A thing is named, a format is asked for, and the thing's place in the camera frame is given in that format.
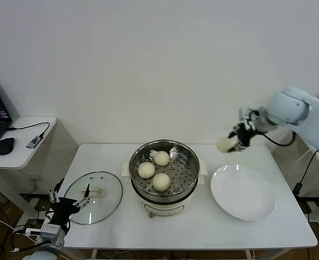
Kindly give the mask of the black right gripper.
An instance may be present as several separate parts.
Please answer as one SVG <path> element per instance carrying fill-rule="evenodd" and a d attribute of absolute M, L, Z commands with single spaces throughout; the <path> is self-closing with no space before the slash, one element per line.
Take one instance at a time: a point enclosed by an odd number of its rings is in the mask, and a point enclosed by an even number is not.
<path fill-rule="evenodd" d="M 255 136 L 255 131 L 252 128 L 246 128 L 246 124 L 239 122 L 235 125 L 232 131 L 228 134 L 228 138 L 238 137 L 238 143 L 230 147 L 227 152 L 241 152 L 244 148 L 250 146 L 251 139 Z"/>

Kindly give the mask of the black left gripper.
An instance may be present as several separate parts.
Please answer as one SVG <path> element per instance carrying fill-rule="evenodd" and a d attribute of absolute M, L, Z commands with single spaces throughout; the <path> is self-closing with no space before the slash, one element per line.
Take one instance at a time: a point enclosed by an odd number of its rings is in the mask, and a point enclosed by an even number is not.
<path fill-rule="evenodd" d="M 49 190 L 49 199 L 51 202 L 51 209 L 54 211 L 51 217 L 51 224 L 54 225 L 67 225 L 69 217 L 75 213 L 77 213 L 77 207 L 86 206 L 89 201 L 89 187 L 90 184 L 87 185 L 86 190 L 84 191 L 83 198 L 79 201 L 70 198 L 63 198 L 58 196 L 58 192 L 64 182 L 64 178 L 62 178 L 54 187 L 53 190 Z"/>

